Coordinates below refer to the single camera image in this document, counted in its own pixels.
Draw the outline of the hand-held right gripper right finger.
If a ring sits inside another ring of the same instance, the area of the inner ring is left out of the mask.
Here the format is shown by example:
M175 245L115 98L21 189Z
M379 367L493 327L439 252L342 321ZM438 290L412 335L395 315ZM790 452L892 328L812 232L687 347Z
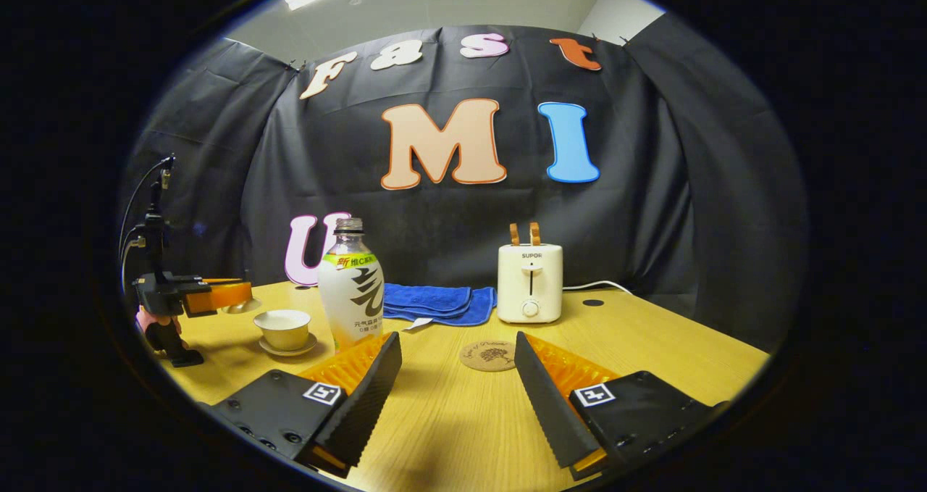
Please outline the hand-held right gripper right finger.
M721 409L650 371L618 375L526 333L514 364L554 458L575 480L649 462Z

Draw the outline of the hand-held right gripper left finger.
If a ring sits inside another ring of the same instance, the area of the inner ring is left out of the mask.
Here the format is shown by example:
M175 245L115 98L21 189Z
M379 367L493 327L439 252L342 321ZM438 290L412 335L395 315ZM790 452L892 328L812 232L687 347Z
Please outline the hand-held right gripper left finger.
M211 413L285 458L345 478L360 462L401 366L393 331L301 375L269 370Z

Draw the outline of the white teacup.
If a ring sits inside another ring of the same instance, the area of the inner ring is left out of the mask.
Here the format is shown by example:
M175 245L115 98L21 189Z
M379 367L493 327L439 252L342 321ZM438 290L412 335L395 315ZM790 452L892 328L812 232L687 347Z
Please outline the white teacup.
M310 314L294 309L269 310L253 318L266 346L287 352L299 350L310 341L310 323Z

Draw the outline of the round cork coaster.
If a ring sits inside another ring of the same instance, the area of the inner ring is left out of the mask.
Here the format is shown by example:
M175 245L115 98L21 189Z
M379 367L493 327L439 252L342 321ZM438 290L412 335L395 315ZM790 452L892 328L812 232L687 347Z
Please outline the round cork coaster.
M477 371L498 372L512 370L516 346L510 341L474 341L459 353L461 364Z

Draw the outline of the white label water bottle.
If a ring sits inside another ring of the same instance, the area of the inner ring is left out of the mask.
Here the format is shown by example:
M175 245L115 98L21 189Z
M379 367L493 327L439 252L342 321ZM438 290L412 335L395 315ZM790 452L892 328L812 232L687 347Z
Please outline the white label water bottle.
M364 236L360 218L337 219L334 242L318 265L320 298L337 353L382 334L385 277Z

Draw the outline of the white saucer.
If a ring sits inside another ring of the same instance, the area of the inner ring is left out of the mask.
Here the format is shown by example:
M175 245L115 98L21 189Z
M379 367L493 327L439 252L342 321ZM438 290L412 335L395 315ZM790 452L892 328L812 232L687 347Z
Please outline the white saucer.
M291 349L291 350L275 348L268 342L268 340L265 337L261 337L261 339L259 339L258 341L258 344L262 350L265 350L265 352L268 354L274 354L274 356L299 357L302 354L307 354L308 352L311 352L311 350L314 349L315 346L317 346L318 340L314 334L310 333L307 338L307 341L305 342L303 346L299 346L298 348Z

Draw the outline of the blue towel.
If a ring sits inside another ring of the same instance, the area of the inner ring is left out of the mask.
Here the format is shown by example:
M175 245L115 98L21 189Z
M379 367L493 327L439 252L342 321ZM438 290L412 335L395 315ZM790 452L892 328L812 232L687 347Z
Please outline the blue towel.
M486 323L497 304L493 287L437 287L385 284L385 318L472 327Z

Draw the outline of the white toaster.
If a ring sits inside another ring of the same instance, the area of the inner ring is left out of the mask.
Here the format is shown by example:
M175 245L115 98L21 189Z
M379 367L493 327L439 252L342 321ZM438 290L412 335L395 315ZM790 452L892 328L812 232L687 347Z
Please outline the white toaster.
M545 324L559 320L563 301L563 248L504 245L498 249L498 301L503 322Z

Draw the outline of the black backdrop cloth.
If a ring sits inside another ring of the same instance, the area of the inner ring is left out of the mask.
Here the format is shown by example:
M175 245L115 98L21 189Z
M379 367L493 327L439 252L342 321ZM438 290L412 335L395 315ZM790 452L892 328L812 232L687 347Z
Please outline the black backdrop cloth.
M316 66L350 57L318 95ZM659 19L625 46L559 30L398 33L305 70L222 38L168 83L120 183L175 155L168 270L287 280L291 222L348 212L387 282L496 282L511 222L565 251L565 281L615 281L765 352L807 270L794 149L744 73Z

